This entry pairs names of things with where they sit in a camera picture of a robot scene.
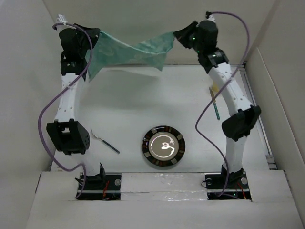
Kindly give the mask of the green patterned placemat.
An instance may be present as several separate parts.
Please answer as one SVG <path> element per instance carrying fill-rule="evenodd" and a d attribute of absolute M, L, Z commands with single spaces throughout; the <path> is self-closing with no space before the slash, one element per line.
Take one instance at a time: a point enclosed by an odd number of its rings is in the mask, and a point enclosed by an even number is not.
<path fill-rule="evenodd" d="M 173 48 L 174 39 L 174 34 L 167 32 L 129 45 L 102 31 L 93 48 L 88 68 L 89 81 L 92 81 L 102 68 L 113 65 L 140 64 L 161 71 L 167 53 Z"/>

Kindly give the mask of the yellow mug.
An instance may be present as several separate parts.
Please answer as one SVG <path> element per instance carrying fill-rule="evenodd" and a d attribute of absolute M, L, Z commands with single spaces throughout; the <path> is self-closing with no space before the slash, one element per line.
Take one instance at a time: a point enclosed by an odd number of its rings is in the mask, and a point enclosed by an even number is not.
<path fill-rule="evenodd" d="M 215 82 L 213 82 L 213 84 L 212 84 L 212 89 L 213 89 L 215 92 L 219 92 L 219 87 L 218 87 L 218 85 L 217 85 Z"/>

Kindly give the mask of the knife with green handle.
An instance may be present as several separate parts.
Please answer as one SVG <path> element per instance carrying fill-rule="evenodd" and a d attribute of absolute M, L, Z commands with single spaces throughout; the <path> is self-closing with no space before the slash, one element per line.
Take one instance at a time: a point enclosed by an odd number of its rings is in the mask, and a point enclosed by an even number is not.
<path fill-rule="evenodd" d="M 213 92 L 211 87 L 209 87 L 209 91 L 210 91 L 210 95 L 211 95 L 211 98 L 212 98 L 212 101 L 213 101 L 213 107 L 214 107 L 214 110 L 215 110 L 216 118 L 217 118 L 218 121 L 220 121 L 219 111 L 218 111 L 218 108 L 217 108 L 216 100 L 214 99 L 214 92 Z"/>

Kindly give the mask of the fork with dark handle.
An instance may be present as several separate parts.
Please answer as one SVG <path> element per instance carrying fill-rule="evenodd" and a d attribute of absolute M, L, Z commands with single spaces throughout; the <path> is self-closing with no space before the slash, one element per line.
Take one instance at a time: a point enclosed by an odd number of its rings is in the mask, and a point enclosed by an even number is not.
<path fill-rule="evenodd" d="M 107 147 L 109 147 L 111 150 L 113 150 L 114 152 L 116 152 L 117 154 L 120 154 L 120 151 L 118 149 L 116 149 L 114 146 L 112 146 L 110 143 L 108 143 L 107 141 L 105 141 L 104 139 L 100 138 L 99 136 L 97 136 L 93 130 L 91 130 L 91 134 L 93 135 L 93 137 L 95 139 L 100 140 L 101 142 L 103 142 Z"/>

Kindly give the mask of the dark rimmed dinner plate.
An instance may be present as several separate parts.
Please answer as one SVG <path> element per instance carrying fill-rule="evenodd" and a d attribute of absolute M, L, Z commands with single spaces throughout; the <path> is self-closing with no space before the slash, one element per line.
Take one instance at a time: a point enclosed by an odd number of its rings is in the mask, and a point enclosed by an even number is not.
<path fill-rule="evenodd" d="M 174 166 L 185 153 L 185 139 L 173 127 L 160 125 L 150 129 L 142 139 L 144 157 L 157 167 Z"/>

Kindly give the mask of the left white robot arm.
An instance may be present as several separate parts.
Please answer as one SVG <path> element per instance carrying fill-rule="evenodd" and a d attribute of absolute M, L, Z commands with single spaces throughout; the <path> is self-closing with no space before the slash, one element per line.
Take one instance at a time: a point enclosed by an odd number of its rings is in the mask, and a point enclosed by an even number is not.
<path fill-rule="evenodd" d="M 55 148 L 65 155 L 84 155 L 90 146 L 90 135 L 78 120 L 81 92 L 92 60 L 93 48 L 101 30 L 64 23 L 59 32 L 62 53 L 60 74 L 62 90 L 54 121 L 46 130 Z"/>

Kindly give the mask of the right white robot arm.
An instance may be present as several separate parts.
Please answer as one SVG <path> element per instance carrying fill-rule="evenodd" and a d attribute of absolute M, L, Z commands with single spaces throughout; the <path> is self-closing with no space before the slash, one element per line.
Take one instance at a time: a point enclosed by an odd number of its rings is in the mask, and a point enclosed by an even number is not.
<path fill-rule="evenodd" d="M 234 78 L 235 73 L 226 54 L 217 47 L 218 28 L 215 22 L 193 21 L 173 34 L 183 47 L 195 50 L 199 64 L 217 84 L 217 94 L 222 95 L 227 105 L 229 118 L 222 122 L 222 131 L 226 136 L 226 152 L 222 154 L 224 163 L 220 182 L 224 187 L 231 188 L 244 171 L 244 145 L 261 114 L 261 108 L 252 105 L 246 98 Z"/>

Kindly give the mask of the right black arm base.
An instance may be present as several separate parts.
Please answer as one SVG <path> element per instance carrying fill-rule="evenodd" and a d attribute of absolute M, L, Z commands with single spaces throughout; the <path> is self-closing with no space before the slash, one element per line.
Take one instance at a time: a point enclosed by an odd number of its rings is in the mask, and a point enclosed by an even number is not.
<path fill-rule="evenodd" d="M 250 188 L 244 169 L 230 173 L 222 166 L 221 172 L 205 173 L 201 186 L 208 200 L 251 200 Z"/>

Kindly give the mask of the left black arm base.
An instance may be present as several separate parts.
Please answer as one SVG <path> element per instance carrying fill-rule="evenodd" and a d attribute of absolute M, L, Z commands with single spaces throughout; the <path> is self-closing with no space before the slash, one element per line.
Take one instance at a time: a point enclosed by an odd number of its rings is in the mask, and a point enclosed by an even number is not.
<path fill-rule="evenodd" d="M 83 174 L 79 178 L 75 178 L 75 180 L 78 182 L 77 200 L 121 200 L 122 174 L 106 173 L 101 163 L 98 174 L 86 176 L 85 182 Z"/>

